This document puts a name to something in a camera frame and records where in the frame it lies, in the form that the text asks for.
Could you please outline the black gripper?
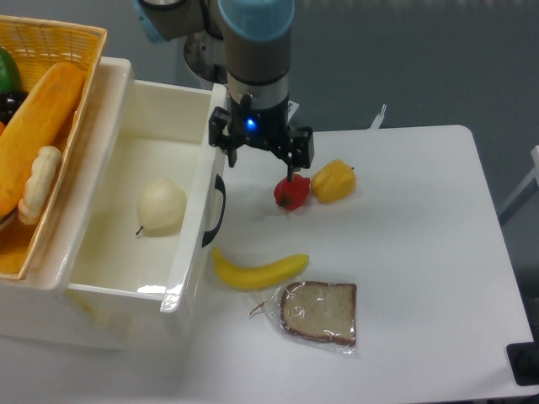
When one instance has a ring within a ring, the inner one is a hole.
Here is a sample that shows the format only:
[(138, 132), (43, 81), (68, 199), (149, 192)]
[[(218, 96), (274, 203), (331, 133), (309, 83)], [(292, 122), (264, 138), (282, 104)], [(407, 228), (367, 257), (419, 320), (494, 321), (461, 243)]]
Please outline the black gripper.
[(286, 178), (292, 181), (296, 172), (309, 168), (314, 156), (314, 139), (311, 126), (288, 125), (289, 97), (268, 109), (256, 109), (247, 94), (237, 102), (230, 97), (229, 112), (215, 107), (208, 121), (209, 144), (219, 148), (233, 168), (240, 146), (272, 152), (285, 163)]

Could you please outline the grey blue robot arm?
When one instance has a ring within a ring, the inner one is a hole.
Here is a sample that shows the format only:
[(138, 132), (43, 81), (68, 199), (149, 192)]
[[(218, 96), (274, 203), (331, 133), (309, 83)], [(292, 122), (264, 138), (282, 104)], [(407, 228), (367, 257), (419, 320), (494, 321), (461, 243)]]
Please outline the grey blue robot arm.
[(229, 100), (209, 118), (209, 143), (233, 166), (237, 149), (271, 152), (287, 177), (309, 168), (312, 128), (289, 124), (292, 1), (135, 1), (149, 40), (205, 34), (221, 49), (211, 62), (212, 82), (227, 77)]

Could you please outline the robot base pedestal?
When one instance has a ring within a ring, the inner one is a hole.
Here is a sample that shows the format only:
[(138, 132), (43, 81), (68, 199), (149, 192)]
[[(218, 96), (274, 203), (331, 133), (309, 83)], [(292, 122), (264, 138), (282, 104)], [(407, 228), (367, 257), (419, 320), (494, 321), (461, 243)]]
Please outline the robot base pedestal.
[(227, 85), (224, 41), (206, 31), (188, 35), (184, 42), (184, 60), (202, 89), (214, 84)]

